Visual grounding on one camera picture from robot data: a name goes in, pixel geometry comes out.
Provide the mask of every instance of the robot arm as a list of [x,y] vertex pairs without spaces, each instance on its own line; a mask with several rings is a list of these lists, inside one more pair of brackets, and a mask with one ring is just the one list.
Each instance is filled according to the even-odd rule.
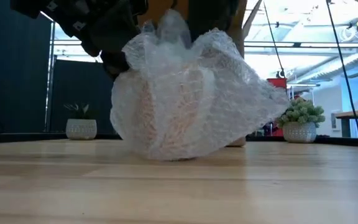
[[239,0],[11,0],[11,9],[36,18],[42,11],[92,57],[99,54],[107,73],[114,80],[129,69],[123,46],[139,34],[140,22],[158,18],[166,9],[180,6],[186,11],[192,39],[210,29],[226,30],[236,13]]
[[137,16],[146,0],[11,0],[11,9],[36,18],[42,11],[70,37],[77,37],[92,57],[101,54],[112,79],[129,66],[121,49],[139,33]]

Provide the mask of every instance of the succulent plant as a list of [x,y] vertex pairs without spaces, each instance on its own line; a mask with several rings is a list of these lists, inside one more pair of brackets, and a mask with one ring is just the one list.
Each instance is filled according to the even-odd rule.
[[300,124],[313,122],[318,128],[318,123],[324,122],[326,119],[323,113],[323,108],[314,106],[311,100],[298,98],[291,100],[291,106],[281,117],[276,119],[276,122],[279,128],[282,128],[284,124],[289,122],[298,122]]
[[71,112],[71,119],[94,119],[94,113],[90,110],[90,105],[64,105]]

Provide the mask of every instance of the potted plant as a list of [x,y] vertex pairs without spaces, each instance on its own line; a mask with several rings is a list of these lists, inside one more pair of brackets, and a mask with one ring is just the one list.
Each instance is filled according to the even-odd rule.
[[294,143],[311,143],[316,139],[316,128],[325,121],[324,110],[310,100],[291,100],[291,106],[276,122],[283,128],[285,140]]
[[89,105],[64,105],[71,113],[66,124],[66,135],[71,140],[92,140],[96,137],[98,128],[92,118]]

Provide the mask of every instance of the white textured pot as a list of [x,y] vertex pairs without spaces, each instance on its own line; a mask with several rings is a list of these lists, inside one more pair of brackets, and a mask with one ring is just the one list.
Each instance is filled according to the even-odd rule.
[[316,124],[289,122],[283,127],[284,139],[292,143],[312,143],[316,140]]
[[98,127],[93,119],[69,119],[66,135],[71,140],[92,140],[96,137]]

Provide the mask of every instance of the wrapped object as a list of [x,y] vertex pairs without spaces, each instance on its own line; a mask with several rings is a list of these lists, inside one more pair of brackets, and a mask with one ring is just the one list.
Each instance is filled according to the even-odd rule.
[[112,89],[111,122],[149,159],[199,157],[280,116],[284,89],[261,80],[225,32],[191,43],[186,22],[169,10],[124,48],[131,69]]

